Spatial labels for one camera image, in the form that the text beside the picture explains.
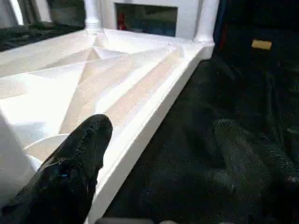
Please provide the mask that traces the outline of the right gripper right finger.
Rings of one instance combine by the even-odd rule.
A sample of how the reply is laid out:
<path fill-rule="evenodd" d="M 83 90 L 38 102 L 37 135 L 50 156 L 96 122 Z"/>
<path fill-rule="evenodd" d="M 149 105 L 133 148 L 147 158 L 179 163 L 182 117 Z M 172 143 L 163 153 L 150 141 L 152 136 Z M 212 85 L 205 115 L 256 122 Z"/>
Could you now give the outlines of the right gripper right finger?
<path fill-rule="evenodd" d="M 234 120 L 214 123 L 214 137 L 251 224 L 299 222 L 299 167 L 274 141 Z"/>

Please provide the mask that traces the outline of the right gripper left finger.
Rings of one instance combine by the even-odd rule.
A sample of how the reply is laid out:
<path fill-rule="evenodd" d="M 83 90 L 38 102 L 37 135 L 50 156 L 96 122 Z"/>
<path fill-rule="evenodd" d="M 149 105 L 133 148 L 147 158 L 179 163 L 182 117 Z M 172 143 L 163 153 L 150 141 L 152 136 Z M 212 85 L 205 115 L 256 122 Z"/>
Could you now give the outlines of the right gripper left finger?
<path fill-rule="evenodd" d="M 1 208 L 2 224 L 82 224 L 113 132 L 104 114 L 87 118 Z"/>

